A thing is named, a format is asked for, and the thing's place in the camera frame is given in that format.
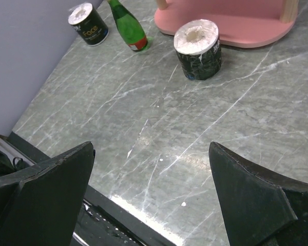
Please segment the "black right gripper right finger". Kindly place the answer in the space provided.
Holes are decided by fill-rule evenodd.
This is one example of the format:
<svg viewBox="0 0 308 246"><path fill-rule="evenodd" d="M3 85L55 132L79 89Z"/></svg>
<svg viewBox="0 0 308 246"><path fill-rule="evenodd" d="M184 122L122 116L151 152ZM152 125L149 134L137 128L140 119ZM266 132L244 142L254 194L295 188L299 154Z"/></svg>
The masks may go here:
<svg viewBox="0 0 308 246"><path fill-rule="evenodd" d="M308 183L217 142L208 155L230 245L308 245Z"/></svg>

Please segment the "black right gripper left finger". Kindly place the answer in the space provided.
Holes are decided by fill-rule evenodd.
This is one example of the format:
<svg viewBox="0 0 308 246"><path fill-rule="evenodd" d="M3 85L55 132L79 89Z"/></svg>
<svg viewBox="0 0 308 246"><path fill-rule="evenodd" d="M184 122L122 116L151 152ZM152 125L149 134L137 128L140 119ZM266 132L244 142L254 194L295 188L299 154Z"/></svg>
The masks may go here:
<svg viewBox="0 0 308 246"><path fill-rule="evenodd" d="M70 245L94 164L84 142L0 177L0 245Z"/></svg>

